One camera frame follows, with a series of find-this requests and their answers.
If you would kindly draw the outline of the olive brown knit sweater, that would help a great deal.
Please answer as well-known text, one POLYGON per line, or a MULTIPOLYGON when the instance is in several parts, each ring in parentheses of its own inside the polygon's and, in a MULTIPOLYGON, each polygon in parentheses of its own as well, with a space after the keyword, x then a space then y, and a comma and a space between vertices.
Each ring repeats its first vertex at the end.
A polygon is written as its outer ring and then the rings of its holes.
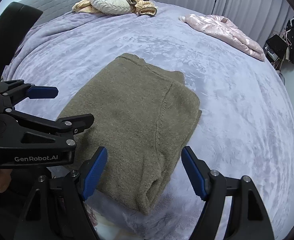
POLYGON ((71 168, 105 147, 108 158, 98 190, 148 215, 199 122, 198 96, 185 86, 183 73, 124 53, 92 77, 60 116, 88 113, 94 123, 76 135, 71 168))

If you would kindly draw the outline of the white round pleated cushion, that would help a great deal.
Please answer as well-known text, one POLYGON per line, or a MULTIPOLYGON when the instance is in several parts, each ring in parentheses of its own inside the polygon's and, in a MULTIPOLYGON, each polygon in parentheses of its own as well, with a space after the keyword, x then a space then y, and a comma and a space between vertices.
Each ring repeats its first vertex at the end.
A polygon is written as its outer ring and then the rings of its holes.
POLYGON ((90 4, 103 14, 108 15, 124 15, 132 11, 127 0, 90 0, 90 4))

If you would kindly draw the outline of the peach beige crumpled garment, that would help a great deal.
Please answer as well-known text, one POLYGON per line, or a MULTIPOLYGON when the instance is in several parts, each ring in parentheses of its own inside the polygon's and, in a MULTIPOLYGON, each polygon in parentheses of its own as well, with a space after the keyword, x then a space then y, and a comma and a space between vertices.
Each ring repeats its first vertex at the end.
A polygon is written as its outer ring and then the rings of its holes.
MULTIPOLYGON (((134 13, 138 16, 155 16, 157 14, 157 7, 151 1, 144 0, 127 0, 132 8, 131 13, 134 13)), ((89 14, 98 14, 102 13, 99 10, 95 9, 91 4, 90 0, 81 0, 72 7, 72 12, 75 13, 89 13, 89 14)))

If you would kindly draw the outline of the pink satin padded jacket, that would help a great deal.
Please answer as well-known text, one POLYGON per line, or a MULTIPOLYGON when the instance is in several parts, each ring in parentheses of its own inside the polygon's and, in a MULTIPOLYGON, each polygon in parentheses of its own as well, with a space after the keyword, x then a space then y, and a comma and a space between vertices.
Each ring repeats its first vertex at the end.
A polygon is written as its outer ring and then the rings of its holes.
POLYGON ((231 20, 219 15, 199 16, 188 14, 179 19, 192 29, 217 38, 228 45, 240 50, 259 61, 264 61, 262 47, 250 37, 245 35, 231 20))

